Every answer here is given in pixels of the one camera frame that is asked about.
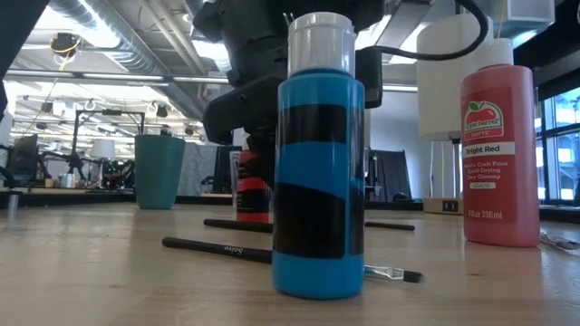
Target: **paint bottle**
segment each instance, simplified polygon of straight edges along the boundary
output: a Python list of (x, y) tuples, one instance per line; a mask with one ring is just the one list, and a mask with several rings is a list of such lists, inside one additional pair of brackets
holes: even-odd
[(539, 237), (532, 72), (513, 65), (511, 41), (482, 44), (484, 67), (461, 84), (464, 232), (517, 247)]
[(294, 20), (288, 80), (278, 89), (275, 288), (310, 299), (363, 287), (364, 87), (354, 79), (351, 21)]
[(239, 153), (237, 167), (236, 220), (240, 222), (268, 223), (270, 217), (270, 189), (254, 171), (246, 169), (256, 154), (249, 150)]

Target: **window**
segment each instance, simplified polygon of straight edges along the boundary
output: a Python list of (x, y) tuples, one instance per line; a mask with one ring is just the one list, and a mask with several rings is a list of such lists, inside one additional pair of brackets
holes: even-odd
[(541, 103), (536, 110), (537, 196), (569, 204), (580, 181), (580, 88)]
[(580, 123), (580, 88), (546, 100), (545, 111), (546, 129), (556, 129)]
[(544, 178), (544, 148), (541, 139), (536, 140), (536, 172), (537, 172), (537, 197), (546, 199), (546, 180)]

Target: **paintbrush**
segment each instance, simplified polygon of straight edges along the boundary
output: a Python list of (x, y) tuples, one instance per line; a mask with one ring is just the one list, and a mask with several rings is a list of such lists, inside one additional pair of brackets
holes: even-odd
[[(201, 241), (179, 239), (171, 236), (163, 238), (161, 243), (168, 248), (188, 249), (201, 253), (219, 254), (241, 260), (271, 264), (272, 251), (265, 249), (245, 248), (225, 244), (211, 244)], [(364, 275), (380, 280), (403, 281), (406, 283), (422, 283), (425, 277), (422, 273), (405, 271), (401, 268), (379, 267), (366, 264)]]
[[(271, 234), (274, 232), (274, 225), (271, 223), (261, 223), (261, 222), (241, 222), (241, 221), (231, 221), (231, 220), (222, 220), (222, 219), (213, 219), (213, 218), (206, 218), (203, 220), (203, 224), (207, 226), (214, 226), (220, 228), (226, 228), (231, 230), (239, 230), (239, 231), (251, 231), (251, 232), (259, 232), (259, 233), (266, 233)], [(414, 231), (414, 225), (398, 225), (398, 224), (388, 224), (388, 223), (379, 223), (379, 222), (365, 222), (364, 226), (369, 227), (380, 227), (380, 228), (388, 228), (388, 229), (396, 229), (396, 230), (404, 230), (404, 231)]]

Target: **small red paint bottle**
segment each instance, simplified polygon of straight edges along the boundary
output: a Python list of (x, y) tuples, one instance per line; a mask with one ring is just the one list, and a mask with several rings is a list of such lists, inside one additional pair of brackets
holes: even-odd
[(539, 239), (532, 72), (513, 65), (511, 42), (477, 49), (480, 66), (461, 84), (464, 233), (517, 247)]
[(236, 220), (267, 223), (270, 217), (270, 188), (261, 177), (246, 169), (256, 154), (244, 150), (239, 155)]

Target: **desk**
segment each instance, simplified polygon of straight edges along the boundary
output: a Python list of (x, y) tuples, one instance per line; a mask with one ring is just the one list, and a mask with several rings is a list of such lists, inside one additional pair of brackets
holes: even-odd
[[(3, 325), (577, 325), (580, 258), (541, 246), (465, 243), (460, 216), (369, 211), (414, 233), (366, 229), (369, 263), (423, 272), (424, 284), (368, 280), (358, 297), (277, 293), (269, 266), (164, 248), (174, 235), (268, 248), (271, 235), (202, 225), (228, 206), (139, 211), (134, 203), (29, 208), (0, 216)], [(575, 225), (543, 229), (580, 241)]]

